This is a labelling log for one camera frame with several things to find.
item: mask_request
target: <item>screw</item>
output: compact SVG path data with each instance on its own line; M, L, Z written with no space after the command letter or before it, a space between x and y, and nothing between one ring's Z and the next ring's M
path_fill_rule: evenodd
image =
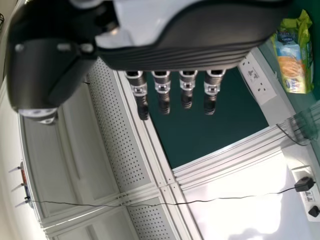
M60 52L69 52L71 51L71 45L70 43L59 43L56 46L56 49L58 49Z
M94 51L94 46L91 43L83 43L80 45L80 49L82 52L90 54Z
M25 46L22 44L17 44L15 45L14 49L17 53L21 53L25 49Z

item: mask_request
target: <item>white wall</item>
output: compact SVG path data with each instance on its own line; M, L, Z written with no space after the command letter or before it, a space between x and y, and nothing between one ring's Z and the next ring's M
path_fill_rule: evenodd
M4 24L0 34L0 85L3 80L5 57L7 50L8 26L12 13L24 4L25 0L0 0L0 13L4 16Z
M28 204L15 207L26 193L23 187L14 190L22 183L21 172L9 173L21 164L22 152L18 115L11 109L6 87L4 81L0 90L0 238L45 240L34 210Z

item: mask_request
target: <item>white panel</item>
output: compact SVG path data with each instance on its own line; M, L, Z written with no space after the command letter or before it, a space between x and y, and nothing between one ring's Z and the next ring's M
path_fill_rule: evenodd
M28 159L40 200L76 203L65 158L59 142L57 126L47 126L29 119L24 120ZM65 204L43 204L45 215L68 209Z
M59 240L138 240L125 207L98 212L94 216L86 215L66 222L64 227L56 230L49 236L56 236Z
M83 182L79 191L82 199L89 202L118 190L86 88L85 84L79 87L63 105L63 112L75 165Z
M99 58L87 78L95 115L120 191L150 183L113 71Z
M59 240L95 240L92 239L88 234L88 229L86 227L77 228L76 230L67 232L59 236Z
M105 217L93 224L98 240L134 240L135 237L123 211Z
M159 204L158 198L139 202L138 205ZM129 214L140 240L175 240L163 207L129 207Z

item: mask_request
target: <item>biscuit packet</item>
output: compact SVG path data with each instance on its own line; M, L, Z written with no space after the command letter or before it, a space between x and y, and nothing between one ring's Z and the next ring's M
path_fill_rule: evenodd
M271 38L288 93L306 94L313 90L314 60L308 30L311 25L307 12L302 10L299 18L284 19Z

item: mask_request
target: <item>electrical socket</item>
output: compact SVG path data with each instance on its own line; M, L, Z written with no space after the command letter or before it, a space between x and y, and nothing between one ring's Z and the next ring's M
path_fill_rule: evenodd
M291 171L296 182L298 182L303 177L310 177L315 180L315 175L312 171L312 168L308 165L293 168L291 169ZM320 215L317 217L313 217L309 214L309 211L313 206L317 206L318 208L320 208L320 192L317 184L315 183L309 191L299 192L299 194L301 196L305 214L308 220L310 222L320 222Z
M251 52L240 62L238 67L260 106L277 96L266 74Z

